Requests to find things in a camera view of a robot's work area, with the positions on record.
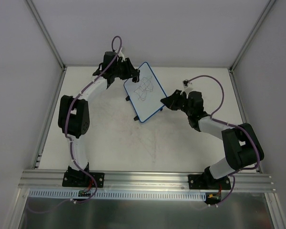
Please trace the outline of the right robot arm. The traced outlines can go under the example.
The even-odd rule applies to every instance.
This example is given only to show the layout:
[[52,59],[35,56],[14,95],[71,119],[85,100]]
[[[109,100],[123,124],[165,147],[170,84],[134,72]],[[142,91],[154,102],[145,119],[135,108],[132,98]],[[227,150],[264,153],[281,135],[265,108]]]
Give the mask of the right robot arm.
[[252,126],[249,123],[233,125],[213,119],[204,110],[201,92],[186,94],[176,90],[161,102],[172,111],[184,112],[194,130],[208,133],[223,142],[224,158],[207,167],[200,176],[188,178],[190,189],[218,189],[229,175],[244,168],[256,169],[264,159],[264,152]]

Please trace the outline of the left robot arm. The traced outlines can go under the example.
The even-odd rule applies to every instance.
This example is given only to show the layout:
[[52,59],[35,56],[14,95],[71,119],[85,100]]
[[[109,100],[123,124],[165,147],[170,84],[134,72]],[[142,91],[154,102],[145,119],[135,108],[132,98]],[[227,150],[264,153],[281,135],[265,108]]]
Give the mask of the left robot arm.
[[89,102],[107,90],[116,78],[139,81],[140,71],[132,65],[121,51],[104,54],[103,62],[93,73],[94,79],[77,96],[64,95],[59,106],[58,126],[65,135],[71,162],[64,174],[64,187],[98,187],[97,176],[90,173],[83,136],[90,127]]

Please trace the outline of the blue framed whiteboard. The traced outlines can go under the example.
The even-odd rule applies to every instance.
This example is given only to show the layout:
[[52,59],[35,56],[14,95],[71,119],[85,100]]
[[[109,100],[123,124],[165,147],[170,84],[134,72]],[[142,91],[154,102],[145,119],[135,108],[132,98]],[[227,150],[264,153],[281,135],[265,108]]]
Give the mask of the blue framed whiteboard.
[[143,62],[138,69],[140,70],[139,82],[133,83],[131,79],[128,79],[123,84],[127,96],[129,95],[134,99],[152,98],[159,101],[167,97],[148,62]]

